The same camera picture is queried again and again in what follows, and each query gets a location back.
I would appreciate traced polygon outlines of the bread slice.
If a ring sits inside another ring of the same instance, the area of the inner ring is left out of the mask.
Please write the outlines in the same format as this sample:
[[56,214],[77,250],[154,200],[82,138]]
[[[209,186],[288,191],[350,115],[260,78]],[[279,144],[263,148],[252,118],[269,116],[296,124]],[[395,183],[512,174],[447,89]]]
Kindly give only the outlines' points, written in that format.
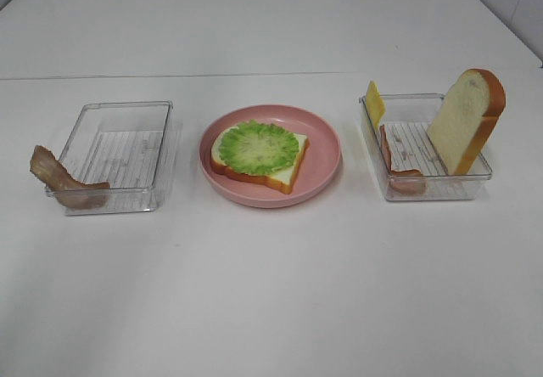
[[468,174],[505,107],[504,88],[491,71],[469,69],[457,78],[427,130],[448,174]]
[[309,147],[309,139],[304,134],[294,133],[299,143],[299,152],[294,159],[292,166],[273,172],[267,176],[251,176],[248,174],[237,173],[228,166],[220,157],[219,146],[222,137],[228,129],[221,132],[215,139],[210,149],[210,167],[214,173],[224,175],[239,182],[254,183],[265,185],[268,188],[278,190],[284,194],[290,194],[293,191],[294,182],[298,175],[299,167],[304,159],[305,151]]

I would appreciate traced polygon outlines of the green lettuce leaf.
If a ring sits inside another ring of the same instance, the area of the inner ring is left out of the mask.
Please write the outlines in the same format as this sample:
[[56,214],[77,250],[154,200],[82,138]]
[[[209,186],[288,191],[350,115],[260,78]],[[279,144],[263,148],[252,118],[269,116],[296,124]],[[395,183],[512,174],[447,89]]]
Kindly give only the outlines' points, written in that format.
[[254,120],[225,132],[218,148],[227,166],[250,176],[267,176],[292,166],[299,151],[299,140],[292,132]]

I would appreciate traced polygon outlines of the yellow cheese slice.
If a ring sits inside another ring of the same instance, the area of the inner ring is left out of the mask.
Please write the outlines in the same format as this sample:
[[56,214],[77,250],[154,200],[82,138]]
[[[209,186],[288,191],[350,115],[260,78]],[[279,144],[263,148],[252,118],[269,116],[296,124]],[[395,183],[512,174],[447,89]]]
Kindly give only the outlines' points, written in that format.
[[366,92],[366,110],[373,129],[377,131],[379,129],[379,123],[384,116],[386,108],[385,102],[378,91],[375,81],[370,81]]

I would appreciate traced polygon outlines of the bacon strip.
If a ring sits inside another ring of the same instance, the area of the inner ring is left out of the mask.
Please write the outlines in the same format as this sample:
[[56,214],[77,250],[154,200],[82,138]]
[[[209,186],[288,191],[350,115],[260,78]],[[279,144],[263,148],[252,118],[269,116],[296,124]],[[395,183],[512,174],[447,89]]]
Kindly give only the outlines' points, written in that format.
[[396,171],[392,169],[392,154],[384,125],[379,127],[380,148],[384,157],[387,173],[392,177],[389,185],[400,194],[420,195],[426,191],[426,180],[423,174],[417,169]]
[[36,145],[30,161],[30,172],[41,182],[45,183],[54,192],[54,197],[63,206],[75,210],[100,208],[109,199],[109,195],[83,194],[82,191],[109,190],[107,182],[82,183],[75,180],[64,166],[58,162],[53,153]]

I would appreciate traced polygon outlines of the pink round plate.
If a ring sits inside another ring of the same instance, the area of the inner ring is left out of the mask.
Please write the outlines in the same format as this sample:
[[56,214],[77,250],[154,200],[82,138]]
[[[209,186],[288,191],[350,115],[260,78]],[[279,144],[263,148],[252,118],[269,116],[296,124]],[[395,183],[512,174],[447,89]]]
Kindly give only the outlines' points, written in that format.
[[[211,147],[216,137],[225,129],[249,120],[274,123],[308,137],[309,147],[290,194],[235,181],[212,171]],[[219,194],[241,205],[258,208],[288,207],[310,199],[331,183],[342,161],[339,137],[325,120],[308,110],[281,104],[254,105],[220,117],[204,131],[199,158],[204,175]]]

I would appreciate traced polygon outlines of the right clear plastic tray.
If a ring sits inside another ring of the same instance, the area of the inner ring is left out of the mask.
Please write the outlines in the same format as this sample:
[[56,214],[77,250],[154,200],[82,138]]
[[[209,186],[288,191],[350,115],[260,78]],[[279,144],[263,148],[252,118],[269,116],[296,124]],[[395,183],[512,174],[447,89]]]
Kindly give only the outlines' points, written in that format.
[[478,155],[466,175],[452,176],[434,150],[427,127],[442,105],[441,93],[384,94],[385,114],[372,125],[361,97],[361,129],[379,187],[388,201],[472,200],[492,169]]

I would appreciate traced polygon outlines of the clear plastic tray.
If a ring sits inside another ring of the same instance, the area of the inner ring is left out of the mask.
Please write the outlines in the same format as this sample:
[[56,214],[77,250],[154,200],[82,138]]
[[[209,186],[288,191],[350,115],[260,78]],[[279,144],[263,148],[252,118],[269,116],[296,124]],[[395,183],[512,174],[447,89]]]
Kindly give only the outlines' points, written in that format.
[[87,104],[59,155],[77,181],[107,189],[45,190],[65,215],[154,211],[171,191],[180,129],[170,101]]
[[492,169],[478,155],[466,175],[452,176],[434,150],[427,127],[442,105],[441,93],[384,94],[385,114],[372,125],[361,97],[361,129],[379,187],[388,201],[472,200]]

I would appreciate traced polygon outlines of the left clear plastic tray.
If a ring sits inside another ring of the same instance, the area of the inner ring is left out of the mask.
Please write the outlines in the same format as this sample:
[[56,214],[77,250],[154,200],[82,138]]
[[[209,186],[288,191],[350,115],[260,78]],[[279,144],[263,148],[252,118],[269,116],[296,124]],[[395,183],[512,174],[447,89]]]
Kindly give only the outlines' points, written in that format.
[[77,181],[107,189],[45,190],[65,215],[154,211],[171,191],[180,129],[170,101],[87,104],[59,155]]

